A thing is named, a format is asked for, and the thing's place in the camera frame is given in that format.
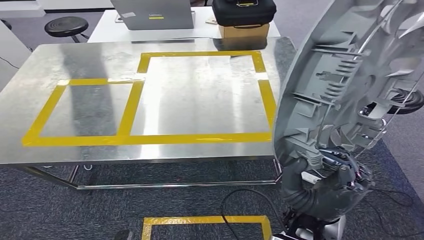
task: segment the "floor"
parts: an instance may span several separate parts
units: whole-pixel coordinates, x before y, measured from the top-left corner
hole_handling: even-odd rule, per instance
[[[274,20],[280,34],[290,37],[298,47],[330,0],[276,2],[278,13]],[[16,36],[26,46],[35,49],[40,44],[72,43],[71,38],[54,38],[44,32],[44,25],[48,21],[70,15],[85,18],[90,24],[86,34],[90,35],[102,13],[50,13],[39,18],[7,20],[12,24]],[[414,198],[414,206],[407,208],[393,203],[378,192],[366,197],[381,212],[385,228],[400,235],[424,230],[424,205],[421,201],[424,200],[424,148],[421,147],[424,137],[417,131],[423,118],[423,109],[410,115],[397,116],[383,141],[361,156],[361,161],[374,171],[377,189],[403,191]],[[269,175],[270,167],[269,161],[139,164],[114,168],[95,166],[92,172],[81,171],[77,180],[105,184],[118,181],[149,182],[157,176],[164,181],[216,181],[229,176],[233,179],[263,179],[273,177]],[[205,175],[204,169],[210,172]],[[64,176],[69,170],[68,167],[49,169]],[[0,186],[0,240],[111,240],[123,229],[133,231],[134,239],[141,239],[144,217],[217,216],[222,198],[236,189],[132,189],[86,194],[52,185],[11,168],[0,168]],[[269,195],[281,212],[286,208],[281,201],[278,185],[257,186],[254,189]],[[229,215],[268,215],[273,231],[280,230],[268,206],[255,195],[235,195],[227,207]],[[344,240],[399,239],[384,234],[378,224],[378,216],[365,202],[360,202],[347,218]],[[236,224],[235,228],[241,239],[262,239],[258,224]],[[200,236],[214,240],[234,239],[223,224],[207,223],[154,226],[151,239],[194,240]],[[424,235],[408,239],[424,240]]]

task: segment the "laptop lid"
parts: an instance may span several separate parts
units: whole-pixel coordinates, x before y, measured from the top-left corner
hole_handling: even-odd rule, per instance
[[[194,28],[190,0],[111,0],[129,30]]]

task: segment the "black case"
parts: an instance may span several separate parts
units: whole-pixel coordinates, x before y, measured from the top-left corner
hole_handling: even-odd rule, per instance
[[[213,0],[212,9],[216,22],[224,27],[244,25],[264,25],[271,22],[277,12],[273,0],[251,0],[253,5],[245,4],[245,0]]]

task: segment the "stainless steel table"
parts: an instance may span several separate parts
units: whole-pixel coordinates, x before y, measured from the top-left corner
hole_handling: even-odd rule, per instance
[[[271,161],[275,98],[294,53],[284,37],[41,45],[0,92],[0,166],[78,190],[275,184],[276,161],[277,178],[263,181],[73,180],[83,164]],[[69,179],[38,168],[55,164],[76,167]]]

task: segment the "yellow tape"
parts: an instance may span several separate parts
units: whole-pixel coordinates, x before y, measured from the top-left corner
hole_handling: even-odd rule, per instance
[[[140,63],[138,64],[137,73],[147,73],[150,58],[156,57],[212,57],[212,56],[249,56],[259,54],[260,51],[171,51],[171,52],[143,52],[141,54]]]
[[[143,222],[143,232],[141,232],[141,240],[150,240],[152,237],[152,225],[145,222],[146,218],[144,218]]]
[[[116,135],[130,135],[134,119],[136,118],[137,107],[139,106],[140,97],[142,95],[143,85],[143,82],[136,82],[132,85]]]
[[[141,54],[138,73],[147,73],[152,57],[196,57],[196,56],[252,56],[257,73],[265,73],[265,65],[260,51],[195,51],[195,52],[145,52]],[[107,85],[133,84],[128,102],[115,136],[44,136],[39,137],[44,125],[53,112],[67,85]],[[258,80],[260,94],[272,129],[276,109],[274,95],[268,80]],[[214,134],[179,134],[179,135],[134,135],[132,125],[136,116],[144,82],[141,79],[71,79],[60,81],[38,114],[29,131],[22,138],[25,147],[76,147],[76,146],[116,146],[146,144],[211,144],[211,143],[263,143],[271,140],[270,132],[249,133],[214,133]]]
[[[270,140],[270,132],[247,132],[133,136],[43,136],[23,138],[22,144],[25,147],[76,147],[147,144],[260,143],[269,142]]]
[[[137,73],[145,74],[150,64],[150,56],[146,53],[141,54],[140,63],[138,64]]]
[[[54,88],[47,102],[44,104],[43,108],[39,112],[37,118],[32,123],[26,135],[22,138],[22,141],[27,139],[33,139],[40,135],[41,131],[44,128],[44,125],[47,123],[47,120],[49,119],[56,105],[58,104],[59,99],[64,93],[66,87],[66,85],[57,85]]]
[[[276,113],[276,101],[270,81],[258,80],[260,95],[262,96],[263,107],[265,108],[266,118],[268,119],[269,129],[273,130],[274,115]]]
[[[271,237],[271,225],[267,216],[226,216],[229,223],[260,224],[264,240]],[[153,225],[180,224],[223,224],[222,216],[186,216],[186,217],[145,217],[141,240],[150,240]]]
[[[140,82],[140,80],[134,80],[129,78],[87,78],[87,79],[71,79],[69,80],[69,86],[88,86],[88,85],[108,85],[108,84],[133,84]]]
[[[267,70],[265,69],[264,60],[262,59],[262,54],[260,51],[252,51],[252,61],[254,70],[257,73],[265,73]]]

